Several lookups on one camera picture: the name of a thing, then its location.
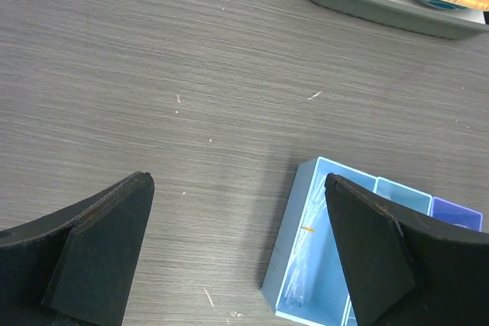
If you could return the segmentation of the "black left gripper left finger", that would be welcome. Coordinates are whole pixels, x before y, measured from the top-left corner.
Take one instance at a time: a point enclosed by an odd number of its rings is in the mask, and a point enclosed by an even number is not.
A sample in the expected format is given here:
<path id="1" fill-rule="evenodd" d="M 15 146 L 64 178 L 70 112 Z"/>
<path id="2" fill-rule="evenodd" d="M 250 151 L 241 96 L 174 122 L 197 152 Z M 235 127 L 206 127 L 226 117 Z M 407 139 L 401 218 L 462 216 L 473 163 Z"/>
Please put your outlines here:
<path id="1" fill-rule="evenodd" d="M 1 232 L 3 325 L 120 325 L 154 198 L 135 172 Z"/>

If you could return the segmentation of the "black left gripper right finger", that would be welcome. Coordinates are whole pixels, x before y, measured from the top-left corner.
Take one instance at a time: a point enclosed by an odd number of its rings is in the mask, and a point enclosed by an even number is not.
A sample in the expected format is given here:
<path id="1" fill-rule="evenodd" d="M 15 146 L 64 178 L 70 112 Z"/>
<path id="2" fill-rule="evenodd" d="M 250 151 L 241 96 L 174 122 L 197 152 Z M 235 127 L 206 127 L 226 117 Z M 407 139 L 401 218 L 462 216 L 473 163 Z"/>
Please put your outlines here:
<path id="1" fill-rule="evenodd" d="M 488 235 L 330 173 L 325 199 L 359 325 L 486 325 Z"/>

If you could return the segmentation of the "bundle of plastic pipettes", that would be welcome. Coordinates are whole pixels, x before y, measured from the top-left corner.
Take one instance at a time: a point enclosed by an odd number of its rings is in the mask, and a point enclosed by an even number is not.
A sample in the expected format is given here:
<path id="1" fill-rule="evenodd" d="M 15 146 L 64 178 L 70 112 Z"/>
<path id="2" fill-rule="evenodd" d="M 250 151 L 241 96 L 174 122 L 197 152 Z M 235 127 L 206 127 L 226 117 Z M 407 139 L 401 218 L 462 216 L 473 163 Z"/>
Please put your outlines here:
<path id="1" fill-rule="evenodd" d="M 311 256 L 313 243 L 319 239 L 321 220 L 325 213 L 325 187 L 319 180 L 310 189 L 306 197 L 299 231 L 291 253 L 290 266 L 287 272 L 287 284 L 283 295 L 286 303 L 295 307 L 303 307 L 306 303 L 307 282 L 310 278 Z"/>

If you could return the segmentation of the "blue three-compartment organizer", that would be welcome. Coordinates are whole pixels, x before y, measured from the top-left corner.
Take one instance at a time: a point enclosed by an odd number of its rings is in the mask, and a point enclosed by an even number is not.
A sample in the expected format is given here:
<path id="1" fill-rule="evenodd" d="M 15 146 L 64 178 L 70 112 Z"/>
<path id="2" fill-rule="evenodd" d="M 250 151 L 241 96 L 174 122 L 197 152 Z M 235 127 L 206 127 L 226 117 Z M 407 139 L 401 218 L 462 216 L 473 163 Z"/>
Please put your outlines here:
<path id="1" fill-rule="evenodd" d="M 313 253 L 309 263 L 310 278 L 307 282 L 306 303 L 303 307 L 288 305 L 283 295 L 306 197 L 319 180 L 324 182 L 325 187 L 325 179 L 330 173 L 344 176 L 368 191 L 440 221 L 473 231 L 481 231 L 483 227 L 484 216 L 481 212 L 431 196 L 398 182 L 372 176 L 325 157 L 317 157 L 301 163 L 294 177 L 261 287 L 273 313 L 282 318 L 306 325 L 355 325 L 357 323 L 332 233 L 326 201 L 325 213 L 320 222 L 322 226 L 319 239 L 313 243 Z"/>

